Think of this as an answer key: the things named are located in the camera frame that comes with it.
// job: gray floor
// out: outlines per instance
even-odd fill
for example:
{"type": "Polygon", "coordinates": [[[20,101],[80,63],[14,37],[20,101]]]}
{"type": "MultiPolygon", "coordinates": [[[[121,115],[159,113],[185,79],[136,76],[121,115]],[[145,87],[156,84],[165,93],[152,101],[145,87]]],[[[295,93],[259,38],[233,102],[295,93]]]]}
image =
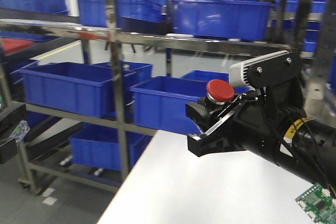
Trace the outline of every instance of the gray floor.
{"type": "MultiPolygon", "coordinates": [[[[57,49],[37,58],[41,64],[49,62],[82,62],[81,47],[75,42],[65,50],[57,49]]],[[[148,62],[154,65],[153,75],[165,75],[165,54],[151,49],[144,52],[136,46],[132,52],[130,45],[123,45],[124,59],[134,62],[148,62]]],[[[104,42],[91,41],[93,63],[109,61],[108,51],[104,51],[104,42]]],[[[173,76],[179,77],[194,69],[227,72],[236,62],[230,56],[209,57],[195,53],[193,55],[173,55],[173,76]]],[[[45,197],[35,196],[24,191],[17,183],[20,177],[16,157],[5,165],[0,165],[0,223],[1,224],[38,224],[38,223],[96,223],[102,215],[113,194],[68,180],[56,179],[50,187],[57,201],[49,206],[43,203],[45,197]]]]}

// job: white tabletop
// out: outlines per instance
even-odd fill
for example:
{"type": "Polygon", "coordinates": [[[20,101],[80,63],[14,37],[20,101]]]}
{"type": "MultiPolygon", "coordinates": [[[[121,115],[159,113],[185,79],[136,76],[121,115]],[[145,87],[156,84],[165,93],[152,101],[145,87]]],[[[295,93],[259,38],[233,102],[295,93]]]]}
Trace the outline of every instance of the white tabletop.
{"type": "Polygon", "coordinates": [[[251,152],[196,157],[158,131],[98,224],[312,224],[295,202],[310,186],[251,152]]]}

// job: green circuit board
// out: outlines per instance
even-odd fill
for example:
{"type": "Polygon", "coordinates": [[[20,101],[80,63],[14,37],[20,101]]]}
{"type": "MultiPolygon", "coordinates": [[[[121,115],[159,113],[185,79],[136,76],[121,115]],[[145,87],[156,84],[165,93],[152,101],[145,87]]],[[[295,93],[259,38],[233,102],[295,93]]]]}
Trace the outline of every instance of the green circuit board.
{"type": "Polygon", "coordinates": [[[295,201],[316,224],[336,224],[336,199],[320,184],[310,187],[295,201]]]}

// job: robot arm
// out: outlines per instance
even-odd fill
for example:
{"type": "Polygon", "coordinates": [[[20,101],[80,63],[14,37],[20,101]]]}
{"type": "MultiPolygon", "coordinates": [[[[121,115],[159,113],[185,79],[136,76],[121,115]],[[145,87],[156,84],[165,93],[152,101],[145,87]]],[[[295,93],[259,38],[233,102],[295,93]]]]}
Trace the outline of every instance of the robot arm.
{"type": "Polygon", "coordinates": [[[336,129],[306,118],[301,65],[287,51],[232,65],[230,83],[255,88],[244,94],[210,81],[207,96],[186,105],[187,116],[204,132],[187,136],[189,151],[249,150],[309,182],[336,188],[336,129]]]}

